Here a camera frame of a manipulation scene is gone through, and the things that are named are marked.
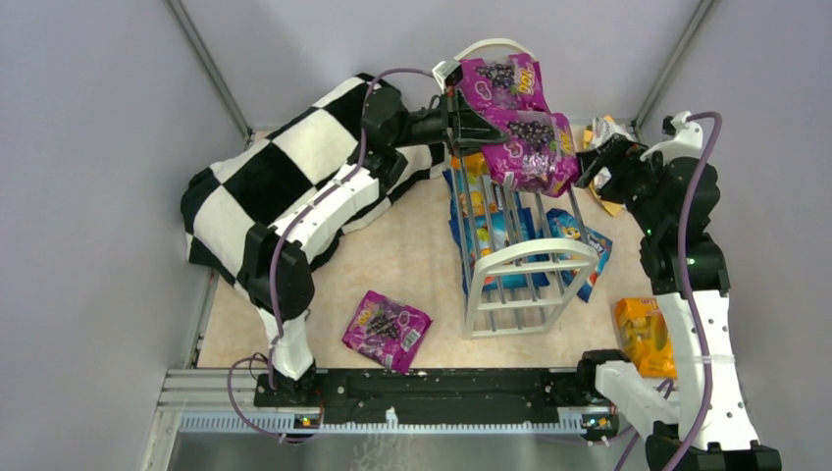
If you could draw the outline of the purple grape candy bag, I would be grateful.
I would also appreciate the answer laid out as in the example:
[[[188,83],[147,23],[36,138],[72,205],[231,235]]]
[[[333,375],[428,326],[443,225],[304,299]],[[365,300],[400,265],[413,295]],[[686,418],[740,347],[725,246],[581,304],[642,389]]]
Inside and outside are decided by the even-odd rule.
[[[368,290],[341,341],[386,370],[406,375],[432,324],[418,308]]]
[[[540,63],[530,54],[463,59],[457,88],[477,111],[490,108],[548,112]]]
[[[580,165],[564,114],[493,108],[485,119],[508,136],[482,147],[493,183],[558,197],[578,180]]]

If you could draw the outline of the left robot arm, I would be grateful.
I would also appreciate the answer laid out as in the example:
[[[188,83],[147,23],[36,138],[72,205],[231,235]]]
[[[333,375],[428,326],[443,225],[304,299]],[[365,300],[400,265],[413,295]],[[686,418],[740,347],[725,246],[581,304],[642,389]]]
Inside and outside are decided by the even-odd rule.
[[[335,176],[294,211],[249,236],[259,267],[246,288],[271,311],[277,328],[266,358],[271,389],[279,382],[294,386],[313,373],[305,334],[306,311],[315,293],[310,263],[350,219],[393,188],[407,166],[399,147],[468,149],[507,139],[462,98],[459,61],[443,61],[429,72],[440,88],[438,104],[417,112],[403,107],[397,90],[379,85],[387,76],[382,72],[367,85],[359,142]]]

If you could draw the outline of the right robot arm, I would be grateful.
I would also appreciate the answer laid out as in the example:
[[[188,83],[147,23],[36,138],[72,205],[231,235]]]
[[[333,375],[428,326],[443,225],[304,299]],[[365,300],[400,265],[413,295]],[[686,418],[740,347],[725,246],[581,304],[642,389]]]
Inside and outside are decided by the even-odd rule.
[[[678,399],[670,402],[610,350],[587,352],[579,367],[588,389],[636,431],[652,470],[782,468],[746,408],[730,340],[727,262],[707,231],[720,198],[709,157],[721,127],[717,112],[682,112],[665,119],[658,144],[615,134],[579,154],[577,186],[608,172],[599,197],[625,206],[642,230],[641,264],[671,341]]]

